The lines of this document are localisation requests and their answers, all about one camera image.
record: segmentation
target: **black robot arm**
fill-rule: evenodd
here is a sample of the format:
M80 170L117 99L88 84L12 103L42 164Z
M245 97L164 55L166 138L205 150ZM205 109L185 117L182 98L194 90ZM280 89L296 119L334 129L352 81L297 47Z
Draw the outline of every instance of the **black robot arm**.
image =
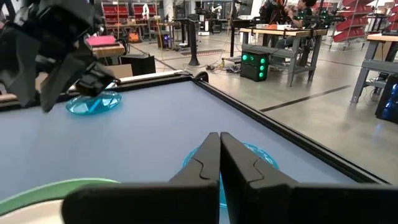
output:
M49 112L74 83L81 94L96 96L115 79L86 44L100 27L93 6L83 0L22 0L14 21L0 33L0 82L22 106L40 100ZM48 77L35 89L40 72Z

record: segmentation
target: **metal table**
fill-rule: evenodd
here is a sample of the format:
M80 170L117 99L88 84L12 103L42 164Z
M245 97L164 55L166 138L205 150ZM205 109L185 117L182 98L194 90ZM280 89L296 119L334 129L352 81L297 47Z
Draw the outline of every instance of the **metal table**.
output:
M147 26L147 24L121 24L121 25L116 25L116 24L106 24L105 28L107 29L121 29L121 28L137 28L138 29L138 34L141 40L144 39L143 36L143 28L144 26Z
M315 46L313 49L312 59L310 65L307 66L298 66L297 65L297 55L299 54L299 46L302 37L310 37L311 32L309 30L267 30L267 29L247 29L241 28L240 32L243 32L243 45L242 49L252 49L258 50L261 52L270 53L274 56L289 58L290 63L287 66L283 65L275 65L280 68L288 68L289 74L287 77L286 86L290 87L293 83L294 75L297 73L307 72L308 71L308 80L312 81L313 75L315 73L315 68L317 66L318 54L321 46L322 36L327 34L327 30L315 30L313 31L313 36L315 37ZM294 42L292 46L292 50L285 49L277 49L273 47L267 46L255 46L249 45L249 34L264 34L264 35L285 35L294 37Z
M369 47L366 51L365 59L362 62L362 69L355 84L353 97L351 98L352 103L358 102L364 87L375 86L377 88L384 88L386 85L385 81L367 80L370 70L385 73L397 73L398 71L398 63L393 62L398 49L398 36L372 34L368 35L368 41ZM389 57L385 61L374 60L380 42L392 42L387 54L393 55L393 57Z

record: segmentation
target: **pink object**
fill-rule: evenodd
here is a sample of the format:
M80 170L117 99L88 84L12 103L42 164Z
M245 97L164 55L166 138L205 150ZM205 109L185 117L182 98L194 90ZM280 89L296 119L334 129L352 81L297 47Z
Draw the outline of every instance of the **pink object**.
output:
M115 38L112 35L89 37L86 39L86 41L92 47L113 46L113 45L117 44L117 43L115 43Z

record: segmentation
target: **translucent blue disc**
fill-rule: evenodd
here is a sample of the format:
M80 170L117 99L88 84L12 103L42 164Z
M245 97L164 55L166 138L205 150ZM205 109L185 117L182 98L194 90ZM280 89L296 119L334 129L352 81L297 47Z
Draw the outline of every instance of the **translucent blue disc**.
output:
M65 107L68 111L79 115L91 115L109 111L117 106L122 99L119 93L113 91L104 91L96 97L77 96Z
M279 169L278 163L270 156L268 155L263 149L258 148L257 146L253 146L252 144L243 142L243 144L252 152L254 152L258 157L263 159L264 161L268 162L270 165L272 165L275 169ZM198 148L194 149L192 152L188 154L188 156L184 159L184 163L182 164L183 167L185 167L188 164L188 161L192 158L192 156L196 153ZM224 185L223 185L223 179L220 174L220 207L226 208L226 199L225 199L225 193L224 193Z

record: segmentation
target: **gray metal table frame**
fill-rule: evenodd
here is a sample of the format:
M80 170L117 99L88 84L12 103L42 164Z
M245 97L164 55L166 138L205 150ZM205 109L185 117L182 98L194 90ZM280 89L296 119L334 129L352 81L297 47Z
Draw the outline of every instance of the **gray metal table frame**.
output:
M301 38L305 38L305 37L293 37L293 38L294 38L294 41L293 41L292 50L285 50L285 49L277 49L277 48L273 48L273 47L249 45L248 44L249 43L249 33L243 32L242 49L243 50L247 50L247 49L258 50L261 52L270 53L274 56L290 58L290 63L288 64L288 66L276 65L276 64L272 64L272 63L271 63L271 65L288 69L289 73L287 75L286 86L291 87L293 84L294 75L298 74L298 73L308 72L308 80L309 81L313 80L313 75L314 75L315 69L317 67L317 61L318 61L319 50L321 47L322 35L315 36L315 46L313 49L311 62L310 62L309 66L305 66L305 67L296 65L297 55L299 54L300 41L301 41Z
M369 47L365 54L365 59L362 62L362 68L359 73L359 77L355 84L355 89L353 93L353 97L351 98L352 103L357 103L359 101L359 97L362 94L363 88L367 86L375 86L378 88L384 88L385 82L371 82L367 80L369 71L377 71L377 72L386 72L386 73L397 73L398 72L398 63L395 62L386 62L386 61L378 61L373 60L376 54L377 47L380 42L385 42L384 40L368 40Z
M141 40L144 40L144 36L143 36L143 27L142 27L143 25L142 24L131 24L131 25L128 25L128 26L120 26L119 27L119 29L122 29L122 28L132 28L132 27L134 27L135 29L138 29L138 35L139 35L139 38L141 39ZM117 28L117 26L108 26L109 27L109 29L115 29L115 27Z

